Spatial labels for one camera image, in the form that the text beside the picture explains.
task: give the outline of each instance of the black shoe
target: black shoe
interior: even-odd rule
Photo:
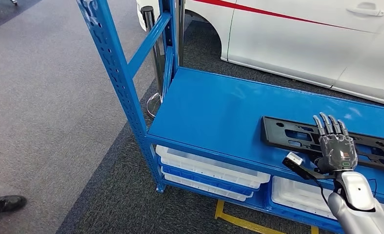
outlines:
[[[0,196],[0,212],[15,211],[26,204],[26,198],[19,195]]]

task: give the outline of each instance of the black cable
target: black cable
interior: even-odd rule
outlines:
[[[376,184],[375,188],[374,188],[374,197],[376,197],[376,194],[377,194],[377,180],[376,179],[369,179],[368,181],[370,180],[374,180],[374,183]]]
[[[323,186],[321,185],[321,183],[317,179],[314,179],[314,181],[317,183],[318,187],[321,189],[321,196],[323,196],[323,199],[324,199],[325,203],[328,206],[328,201],[327,201],[327,199],[324,196],[324,188],[323,188]]]

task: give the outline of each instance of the metal pole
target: metal pole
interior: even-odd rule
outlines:
[[[141,13],[143,14],[144,22],[146,23],[147,31],[154,27],[155,19],[154,19],[154,10],[152,6],[145,6],[141,8]],[[153,45],[153,62],[155,64],[154,71],[157,81],[157,87],[159,89],[160,99],[162,99],[163,93],[163,71],[161,65],[161,54],[160,54],[160,46],[159,40]]]
[[[184,3],[179,0],[179,66],[183,66]]]
[[[145,6],[141,8],[141,13],[143,15],[144,22],[146,24],[147,31],[154,27],[154,11],[152,6]],[[160,104],[163,101],[163,69],[162,69],[162,55],[160,53],[159,40],[153,45],[153,62],[154,62],[154,73],[156,76],[156,82],[158,87],[158,93],[152,95],[147,101],[147,112],[151,117],[155,117]]]

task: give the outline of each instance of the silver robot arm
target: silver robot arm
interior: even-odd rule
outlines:
[[[335,189],[327,204],[346,234],[384,234],[384,211],[367,179],[354,171],[358,160],[353,138],[341,120],[324,113],[320,116],[324,124],[314,116],[323,154],[314,161],[317,168],[305,168],[294,153],[289,153],[283,164],[304,179],[333,179]]]
[[[328,207],[345,234],[384,234],[384,211],[367,179],[353,171],[343,172],[340,177],[343,188],[330,194]]]

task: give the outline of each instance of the yellow floor tape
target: yellow floor tape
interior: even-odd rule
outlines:
[[[221,219],[224,219],[224,220],[226,220],[230,223],[233,223],[237,226],[240,226],[240,227],[252,230],[254,232],[261,233],[261,234],[285,234],[285,233],[276,231],[274,229],[261,226],[261,225],[256,224],[256,223],[252,223],[252,222],[249,222],[249,221],[225,214],[223,212],[223,205],[224,204],[225,204],[224,201],[218,200],[218,204],[216,205],[216,211],[215,211],[215,219],[221,218]],[[318,234],[318,228],[311,226],[311,234]]]

